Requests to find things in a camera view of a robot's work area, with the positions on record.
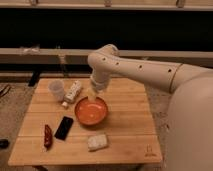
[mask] wooden surface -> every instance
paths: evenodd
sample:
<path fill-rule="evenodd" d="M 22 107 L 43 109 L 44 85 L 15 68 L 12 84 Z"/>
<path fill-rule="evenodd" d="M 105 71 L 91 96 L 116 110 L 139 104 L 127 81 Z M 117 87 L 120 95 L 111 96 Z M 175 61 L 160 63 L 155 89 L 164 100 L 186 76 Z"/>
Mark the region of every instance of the wooden surface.
<path fill-rule="evenodd" d="M 124 79 L 111 79 L 107 92 L 100 94 L 109 108 L 109 115 L 100 125 L 85 128 L 76 121 L 74 106 L 65 110 L 48 92 L 52 79 L 41 79 L 25 115 L 9 165 L 73 165 L 112 163 L 153 163 L 162 160 L 153 118 L 145 88 L 142 84 Z M 75 79 L 63 79 L 65 89 Z M 89 79 L 78 79 L 83 91 L 77 101 L 85 97 Z M 63 116 L 72 117 L 74 124 L 66 141 L 53 139 L 49 151 L 43 147 L 44 125 L 55 133 Z M 105 132 L 109 147 L 88 152 L 89 135 Z"/>

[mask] black phone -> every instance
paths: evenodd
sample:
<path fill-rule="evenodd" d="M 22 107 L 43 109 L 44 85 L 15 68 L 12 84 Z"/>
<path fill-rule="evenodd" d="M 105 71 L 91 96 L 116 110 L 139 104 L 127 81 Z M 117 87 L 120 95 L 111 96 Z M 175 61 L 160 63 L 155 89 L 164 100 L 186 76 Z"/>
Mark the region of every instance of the black phone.
<path fill-rule="evenodd" d="M 65 140 L 72 124 L 73 124 L 73 119 L 64 116 L 55 133 L 55 137 L 60 140 Z"/>

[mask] paper cup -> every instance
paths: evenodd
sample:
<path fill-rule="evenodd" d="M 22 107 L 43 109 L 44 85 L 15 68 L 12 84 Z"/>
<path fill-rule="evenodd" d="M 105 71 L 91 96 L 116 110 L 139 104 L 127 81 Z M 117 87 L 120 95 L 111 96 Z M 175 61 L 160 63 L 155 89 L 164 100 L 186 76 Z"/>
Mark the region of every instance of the paper cup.
<path fill-rule="evenodd" d="M 59 102 L 63 101 L 65 96 L 64 83 L 61 80 L 51 81 L 48 85 L 49 91 L 53 94 L 55 99 Z"/>

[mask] bowl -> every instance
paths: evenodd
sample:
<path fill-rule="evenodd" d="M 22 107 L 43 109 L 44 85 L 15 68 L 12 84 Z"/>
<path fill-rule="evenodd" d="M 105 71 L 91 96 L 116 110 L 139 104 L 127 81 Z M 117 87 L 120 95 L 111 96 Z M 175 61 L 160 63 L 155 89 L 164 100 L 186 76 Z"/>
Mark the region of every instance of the bowl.
<path fill-rule="evenodd" d="M 103 99 L 97 97 L 89 101 L 87 97 L 81 99 L 75 106 L 78 121 L 87 126 L 96 125 L 104 120 L 108 114 L 108 107 Z"/>

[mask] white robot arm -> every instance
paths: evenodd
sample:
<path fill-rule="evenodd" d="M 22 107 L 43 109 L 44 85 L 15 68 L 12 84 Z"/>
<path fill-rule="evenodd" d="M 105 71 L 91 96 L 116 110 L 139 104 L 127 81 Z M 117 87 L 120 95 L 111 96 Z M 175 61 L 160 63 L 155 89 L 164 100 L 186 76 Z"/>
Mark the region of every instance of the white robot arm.
<path fill-rule="evenodd" d="M 168 109 L 166 171 L 213 170 L 213 71 L 193 65 L 124 59 L 114 45 L 88 56 L 91 84 L 107 88 L 110 74 L 173 93 Z"/>

